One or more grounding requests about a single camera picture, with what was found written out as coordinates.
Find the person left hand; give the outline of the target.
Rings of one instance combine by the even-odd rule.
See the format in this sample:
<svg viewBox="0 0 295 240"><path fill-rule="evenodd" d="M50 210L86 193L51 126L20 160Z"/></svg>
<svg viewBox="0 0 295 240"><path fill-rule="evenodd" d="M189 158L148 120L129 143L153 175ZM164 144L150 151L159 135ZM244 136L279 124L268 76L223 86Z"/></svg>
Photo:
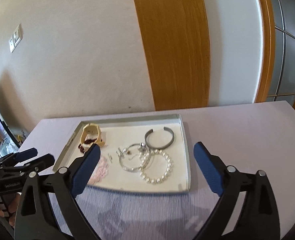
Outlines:
<svg viewBox="0 0 295 240"><path fill-rule="evenodd" d="M2 209L0 204L0 217L5 217L6 213L9 215L7 218L9 219L9 225L11 227L15 227L16 222L16 212L18 209L18 205L20 202L21 194L16 193L15 198L11 201L11 203L5 205L5 209Z"/></svg>

